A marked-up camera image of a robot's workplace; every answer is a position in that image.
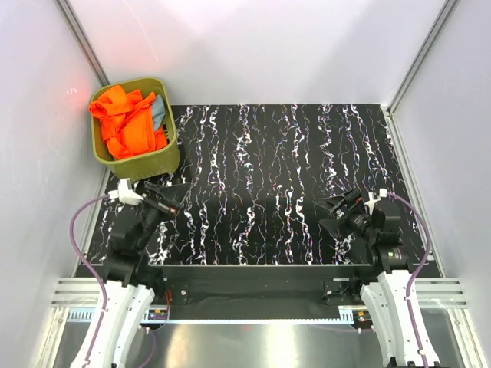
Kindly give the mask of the orange t shirt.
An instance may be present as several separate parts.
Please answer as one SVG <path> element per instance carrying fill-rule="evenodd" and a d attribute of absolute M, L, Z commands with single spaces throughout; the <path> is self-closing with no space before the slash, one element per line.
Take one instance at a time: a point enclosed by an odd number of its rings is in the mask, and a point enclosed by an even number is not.
<path fill-rule="evenodd" d="M 153 129 L 152 104 L 157 93 L 147 97 L 141 90 L 125 92 L 120 85 L 111 87 L 89 104 L 92 117 L 101 122 L 101 137 L 116 160 L 129 159 L 166 147 L 163 123 Z"/>

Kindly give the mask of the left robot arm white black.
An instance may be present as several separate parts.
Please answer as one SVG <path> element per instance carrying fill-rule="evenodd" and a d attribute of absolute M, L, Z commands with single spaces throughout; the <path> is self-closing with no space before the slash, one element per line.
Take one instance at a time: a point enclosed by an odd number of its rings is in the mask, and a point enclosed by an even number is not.
<path fill-rule="evenodd" d="M 162 221 L 178 215 L 190 191 L 189 183 L 133 189 L 129 179 L 121 179 L 115 190 L 98 200 L 118 200 L 124 204 L 110 232 L 107 256 L 97 271 L 73 248 L 92 273 L 101 291 L 94 316 L 73 367 L 124 367 L 140 322 L 151 304 L 168 298 L 163 270 L 149 264 L 146 246 Z"/>

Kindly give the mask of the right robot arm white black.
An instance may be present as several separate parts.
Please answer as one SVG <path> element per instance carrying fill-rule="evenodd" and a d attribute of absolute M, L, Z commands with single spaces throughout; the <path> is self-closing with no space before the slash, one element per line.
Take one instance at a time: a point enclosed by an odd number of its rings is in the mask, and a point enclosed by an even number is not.
<path fill-rule="evenodd" d="M 439 367 L 427 333 L 415 279 L 422 265 L 413 265 L 400 232 L 399 196 L 381 189 L 364 199 L 360 189 L 316 199 L 319 224 L 338 240 L 350 235 L 365 243 L 367 271 L 357 271 L 344 293 L 364 304 L 371 317 L 385 367 Z"/>

